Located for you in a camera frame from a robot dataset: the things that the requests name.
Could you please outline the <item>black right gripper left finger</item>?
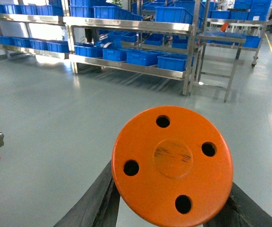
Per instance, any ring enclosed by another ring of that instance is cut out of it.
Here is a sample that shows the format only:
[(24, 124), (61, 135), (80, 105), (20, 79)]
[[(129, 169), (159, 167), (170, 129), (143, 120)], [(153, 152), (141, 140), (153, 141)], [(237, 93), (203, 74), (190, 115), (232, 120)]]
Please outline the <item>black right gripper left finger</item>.
[(115, 227), (120, 194), (112, 177), (111, 162), (56, 227)]

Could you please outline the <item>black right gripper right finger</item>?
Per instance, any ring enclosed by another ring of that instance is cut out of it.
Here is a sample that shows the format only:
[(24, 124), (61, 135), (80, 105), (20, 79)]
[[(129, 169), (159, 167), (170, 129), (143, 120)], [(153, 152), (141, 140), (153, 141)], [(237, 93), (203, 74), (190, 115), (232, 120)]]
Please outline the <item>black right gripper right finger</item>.
[(272, 227), (272, 216), (234, 183), (224, 207), (203, 226)]

